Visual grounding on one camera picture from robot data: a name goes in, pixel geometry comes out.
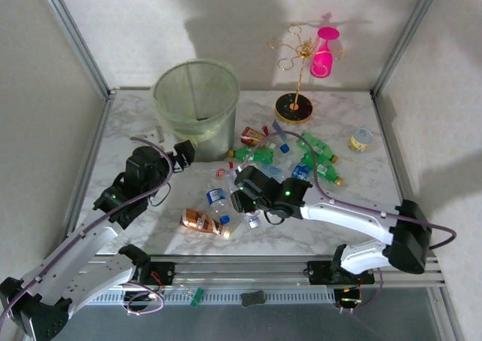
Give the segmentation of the grey metal lower panel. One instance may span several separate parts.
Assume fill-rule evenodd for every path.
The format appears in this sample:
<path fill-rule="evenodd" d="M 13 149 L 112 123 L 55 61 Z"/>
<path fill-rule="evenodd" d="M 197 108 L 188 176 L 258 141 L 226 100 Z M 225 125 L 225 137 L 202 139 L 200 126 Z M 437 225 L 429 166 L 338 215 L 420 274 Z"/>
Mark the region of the grey metal lower panel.
<path fill-rule="evenodd" d="M 424 309 L 328 305 L 167 306 L 150 315 L 87 306 L 52 341 L 442 341 Z"/>

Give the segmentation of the aluminium side rail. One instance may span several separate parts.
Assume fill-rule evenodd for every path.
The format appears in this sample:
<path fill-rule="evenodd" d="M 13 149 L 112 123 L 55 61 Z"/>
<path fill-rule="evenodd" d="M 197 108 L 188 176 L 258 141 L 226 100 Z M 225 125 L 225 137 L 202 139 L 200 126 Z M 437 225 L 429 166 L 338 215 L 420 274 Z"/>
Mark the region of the aluminium side rail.
<path fill-rule="evenodd" d="M 422 209 L 416 203 L 416 197 L 413 193 L 408 178 L 407 170 L 402 158 L 400 147 L 398 146 L 395 132 L 393 129 L 393 120 L 395 119 L 395 110 L 390 102 L 382 100 L 381 97 L 376 97 L 371 93 L 371 98 L 374 104 L 374 109 L 380 124 L 381 133 L 383 135 L 386 149 L 389 155 L 389 159 L 392 164 L 392 171 L 395 175 L 395 179 L 398 184 L 398 190 L 401 197 L 400 214 L 409 217 L 416 218 L 423 224 L 414 224 L 408 221 L 402 221 L 404 228 L 412 232 L 416 237 L 414 239 L 420 240 L 425 243 L 425 251 L 427 257 L 435 256 L 433 250 L 429 249 L 429 241 L 432 236 L 432 228 L 427 227 L 428 222 Z"/>
<path fill-rule="evenodd" d="M 76 228 L 79 214 L 81 213 L 82 205 L 84 204 L 84 199 L 90 184 L 96 158 L 99 153 L 99 148 L 102 143 L 105 127 L 108 122 L 108 116 L 116 95 L 117 92 L 112 90 L 108 97 L 103 101 L 99 119 L 95 123 L 92 135 L 87 143 L 84 157 L 81 161 L 78 177 L 76 178 L 72 195 L 69 199 L 62 239 L 67 238 L 69 234 Z"/>

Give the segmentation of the yellow label tin can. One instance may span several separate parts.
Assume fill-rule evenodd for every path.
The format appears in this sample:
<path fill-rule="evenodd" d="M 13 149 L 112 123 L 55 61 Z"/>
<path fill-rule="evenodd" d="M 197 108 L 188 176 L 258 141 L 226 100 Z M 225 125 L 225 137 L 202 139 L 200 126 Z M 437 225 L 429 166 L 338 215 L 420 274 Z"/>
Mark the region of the yellow label tin can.
<path fill-rule="evenodd" d="M 359 127 L 351 133 L 348 141 L 348 148 L 351 151 L 361 153 L 368 149 L 372 141 L 372 132 L 365 127 Z"/>

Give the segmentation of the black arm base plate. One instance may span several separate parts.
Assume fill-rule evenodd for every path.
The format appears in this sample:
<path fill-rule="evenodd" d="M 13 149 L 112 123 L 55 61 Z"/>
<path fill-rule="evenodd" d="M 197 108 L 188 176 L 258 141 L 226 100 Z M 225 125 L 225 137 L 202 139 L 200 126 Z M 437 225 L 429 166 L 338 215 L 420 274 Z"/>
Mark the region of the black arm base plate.
<path fill-rule="evenodd" d="M 326 260 L 312 260 L 307 262 L 304 275 L 310 285 L 373 285 L 374 274 L 364 271 L 361 274 L 352 274 L 341 266 Z"/>
<path fill-rule="evenodd" d="M 143 285 L 172 285 L 175 275 L 174 262 L 149 262 L 137 265 L 130 281 Z"/>

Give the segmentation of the small clear bottle blue label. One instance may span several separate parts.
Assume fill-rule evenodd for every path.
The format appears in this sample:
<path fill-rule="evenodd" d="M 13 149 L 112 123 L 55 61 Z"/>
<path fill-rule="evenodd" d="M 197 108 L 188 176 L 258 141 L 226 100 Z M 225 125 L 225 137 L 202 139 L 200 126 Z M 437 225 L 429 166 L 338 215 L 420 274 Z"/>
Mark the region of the small clear bottle blue label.
<path fill-rule="evenodd" d="M 261 211 L 246 212 L 243 214 L 243 219 L 251 229 L 255 229 L 261 225 Z"/>

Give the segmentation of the dark grey bone-shaped piece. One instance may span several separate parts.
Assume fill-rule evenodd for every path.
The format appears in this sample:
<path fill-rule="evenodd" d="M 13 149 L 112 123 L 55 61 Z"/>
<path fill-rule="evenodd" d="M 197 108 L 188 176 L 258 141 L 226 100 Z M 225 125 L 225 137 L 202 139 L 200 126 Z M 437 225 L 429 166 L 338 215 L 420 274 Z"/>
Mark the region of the dark grey bone-shaped piece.
<path fill-rule="evenodd" d="M 243 308 L 250 306 L 264 305 L 266 303 L 265 293 L 262 290 L 240 294 Z"/>

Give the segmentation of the clear bottle red label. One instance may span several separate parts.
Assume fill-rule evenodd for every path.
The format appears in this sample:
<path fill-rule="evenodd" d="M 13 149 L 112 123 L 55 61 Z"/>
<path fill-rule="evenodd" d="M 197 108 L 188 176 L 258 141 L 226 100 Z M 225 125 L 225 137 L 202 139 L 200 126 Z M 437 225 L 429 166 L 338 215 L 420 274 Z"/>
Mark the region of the clear bottle red label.
<path fill-rule="evenodd" d="M 241 170 L 241 164 L 233 161 L 214 162 L 213 169 L 217 178 L 226 178 L 234 181 Z"/>

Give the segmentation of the aluminium frame post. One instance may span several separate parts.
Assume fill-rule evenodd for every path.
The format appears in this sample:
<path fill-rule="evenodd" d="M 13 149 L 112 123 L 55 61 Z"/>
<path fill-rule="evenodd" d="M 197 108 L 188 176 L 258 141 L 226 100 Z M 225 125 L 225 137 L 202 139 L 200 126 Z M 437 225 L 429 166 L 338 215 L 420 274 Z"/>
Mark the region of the aluminium frame post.
<path fill-rule="evenodd" d="M 416 4 L 414 5 L 413 10 L 408 17 L 407 22 L 402 27 L 401 34 L 398 36 L 398 39 L 388 56 L 388 59 L 385 61 L 381 72 L 375 80 L 374 85 L 370 89 L 370 95 L 373 102 L 376 102 L 377 98 L 381 95 L 383 89 L 388 84 L 393 72 L 395 71 L 413 37 L 415 36 L 416 31 L 418 30 L 425 15 L 428 13 L 433 1 L 434 0 L 416 1 Z"/>
<path fill-rule="evenodd" d="M 102 98 L 108 99 L 115 94 L 103 76 L 96 60 L 93 57 L 84 37 L 81 34 L 73 16 L 64 0 L 46 0 L 53 15 L 56 17 L 61 30 L 76 56 L 80 60 L 85 72 L 94 84 Z"/>

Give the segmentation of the clear bottle blue cap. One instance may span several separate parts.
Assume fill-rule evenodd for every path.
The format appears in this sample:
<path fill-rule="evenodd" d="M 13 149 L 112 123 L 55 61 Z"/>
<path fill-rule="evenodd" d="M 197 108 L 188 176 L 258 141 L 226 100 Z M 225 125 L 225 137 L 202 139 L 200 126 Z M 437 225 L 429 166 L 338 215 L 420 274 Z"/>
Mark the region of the clear bottle blue cap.
<path fill-rule="evenodd" d="M 231 210 L 225 192 L 220 187 L 211 187 L 206 193 L 210 212 L 220 224 L 228 224 L 231 219 Z"/>
<path fill-rule="evenodd" d="M 283 132 L 283 128 L 281 127 L 281 125 L 278 123 L 277 120 L 273 120 L 272 129 L 274 132 L 277 133 L 277 135 L 273 137 L 273 140 L 278 146 L 279 151 L 282 154 L 287 154 L 290 151 L 290 147 L 288 146 L 287 135 Z"/>

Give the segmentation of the red yellow snack packet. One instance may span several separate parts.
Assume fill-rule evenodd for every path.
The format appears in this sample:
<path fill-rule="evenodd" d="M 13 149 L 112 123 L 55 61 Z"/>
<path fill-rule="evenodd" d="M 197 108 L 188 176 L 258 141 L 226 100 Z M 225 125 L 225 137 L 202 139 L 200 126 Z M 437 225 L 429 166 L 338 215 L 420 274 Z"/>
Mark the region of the red yellow snack packet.
<path fill-rule="evenodd" d="M 246 146 L 254 147 L 265 137 L 266 135 L 263 132 L 247 126 L 240 135 L 240 141 Z"/>

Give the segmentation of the pink wine glass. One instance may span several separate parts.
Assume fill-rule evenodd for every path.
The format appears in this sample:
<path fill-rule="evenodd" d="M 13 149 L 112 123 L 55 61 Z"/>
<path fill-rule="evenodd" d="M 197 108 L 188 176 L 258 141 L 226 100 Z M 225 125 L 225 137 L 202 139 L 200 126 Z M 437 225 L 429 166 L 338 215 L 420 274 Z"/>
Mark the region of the pink wine glass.
<path fill-rule="evenodd" d="M 329 47 L 329 42 L 339 38 L 339 31 L 330 26 L 322 27 L 317 35 L 322 40 L 321 47 L 313 54 L 310 65 L 310 74 L 314 78 L 327 78 L 331 74 L 334 56 Z"/>

